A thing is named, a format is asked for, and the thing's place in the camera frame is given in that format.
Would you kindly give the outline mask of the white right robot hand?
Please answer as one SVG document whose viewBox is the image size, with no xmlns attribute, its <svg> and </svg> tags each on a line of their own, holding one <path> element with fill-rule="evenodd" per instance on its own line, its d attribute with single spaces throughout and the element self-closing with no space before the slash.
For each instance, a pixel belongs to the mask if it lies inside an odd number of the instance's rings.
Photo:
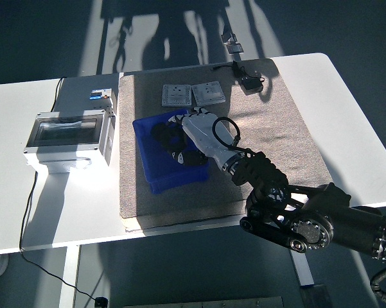
<svg viewBox="0 0 386 308">
<path fill-rule="evenodd" d="M 244 154 L 238 150 L 230 150 L 218 141 L 213 133 L 213 123 L 218 117 L 202 107 L 195 107 L 190 114 L 174 115 L 169 122 L 177 123 L 195 146 L 208 158 L 213 158 L 220 170 L 227 169 L 243 158 Z"/>
</svg>

